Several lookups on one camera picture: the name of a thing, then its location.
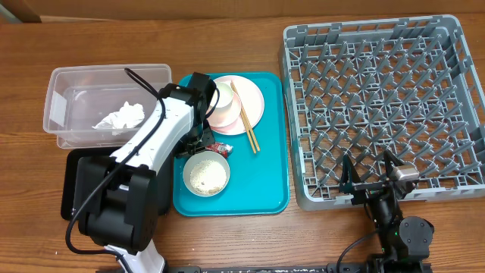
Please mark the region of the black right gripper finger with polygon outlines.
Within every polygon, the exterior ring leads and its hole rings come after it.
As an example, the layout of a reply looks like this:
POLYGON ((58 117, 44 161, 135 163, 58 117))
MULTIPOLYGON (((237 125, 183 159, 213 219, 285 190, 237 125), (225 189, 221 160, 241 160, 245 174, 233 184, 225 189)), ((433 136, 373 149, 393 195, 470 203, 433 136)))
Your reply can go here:
POLYGON ((353 194, 355 192, 354 185, 361 183, 361 179, 348 155, 343 156, 342 167, 343 173, 339 181, 339 191, 353 194))
POLYGON ((383 151, 383 160, 386 170, 386 177, 391 178, 391 174, 393 172, 394 167, 403 166, 404 163, 399 160, 394 154, 392 154, 389 150, 383 151))

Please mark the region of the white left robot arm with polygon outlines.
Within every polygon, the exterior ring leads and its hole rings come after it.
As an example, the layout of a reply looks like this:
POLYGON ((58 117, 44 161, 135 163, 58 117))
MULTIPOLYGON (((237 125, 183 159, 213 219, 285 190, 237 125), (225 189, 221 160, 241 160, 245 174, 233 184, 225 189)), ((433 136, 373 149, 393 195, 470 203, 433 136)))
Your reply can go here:
POLYGON ((193 73, 187 86, 155 89, 135 71, 124 71, 155 97, 154 111, 110 155, 79 155, 65 243, 78 255, 114 256, 125 272, 167 272, 153 241, 171 197, 160 171, 173 154, 195 155, 213 143, 209 104, 220 91, 207 74, 193 73))

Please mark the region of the white tissue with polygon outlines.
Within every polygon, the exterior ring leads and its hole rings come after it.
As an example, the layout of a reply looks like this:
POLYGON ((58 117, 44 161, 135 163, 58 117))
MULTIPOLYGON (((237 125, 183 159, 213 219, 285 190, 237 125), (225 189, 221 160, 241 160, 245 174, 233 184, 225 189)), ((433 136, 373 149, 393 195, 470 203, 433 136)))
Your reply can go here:
POLYGON ((145 112, 141 104, 130 105, 129 102, 125 102, 118 111, 110 113, 92 128, 95 130, 131 129, 141 124, 144 119, 145 112))

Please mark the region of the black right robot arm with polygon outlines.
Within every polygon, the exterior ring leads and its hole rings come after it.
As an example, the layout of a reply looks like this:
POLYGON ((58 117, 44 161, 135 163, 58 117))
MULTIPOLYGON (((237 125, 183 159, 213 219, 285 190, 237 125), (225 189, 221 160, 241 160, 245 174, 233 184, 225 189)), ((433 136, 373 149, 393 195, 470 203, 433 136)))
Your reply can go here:
POLYGON ((335 271, 431 272, 431 265, 423 261, 430 255, 434 226, 424 218, 405 217, 399 206, 399 200, 417 187, 418 170, 387 150, 383 152, 383 160, 386 179, 363 184, 350 157, 343 156, 339 191, 351 194, 354 206, 364 206, 375 231, 346 247, 335 264, 335 271), (362 264, 343 263, 343 258, 351 249, 375 235, 379 237, 382 253, 370 254, 362 264))

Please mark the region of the red snack wrapper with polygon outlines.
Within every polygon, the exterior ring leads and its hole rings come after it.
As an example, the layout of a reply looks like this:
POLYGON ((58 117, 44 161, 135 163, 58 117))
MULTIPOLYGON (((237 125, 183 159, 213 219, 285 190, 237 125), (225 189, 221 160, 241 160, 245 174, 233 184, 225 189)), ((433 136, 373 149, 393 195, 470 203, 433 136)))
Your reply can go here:
POLYGON ((215 142, 205 147, 206 150, 216 152, 224 158, 228 158, 233 152, 233 147, 226 143, 215 142))

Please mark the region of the white bowl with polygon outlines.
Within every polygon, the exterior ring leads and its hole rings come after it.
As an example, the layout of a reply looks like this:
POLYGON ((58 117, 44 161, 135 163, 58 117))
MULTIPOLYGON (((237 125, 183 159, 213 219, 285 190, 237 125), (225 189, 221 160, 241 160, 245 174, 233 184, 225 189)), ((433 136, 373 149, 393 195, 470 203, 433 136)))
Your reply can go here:
POLYGON ((223 191, 230 179, 230 166, 220 154, 204 151, 191 156, 183 167, 186 188, 200 197, 215 196, 223 191))

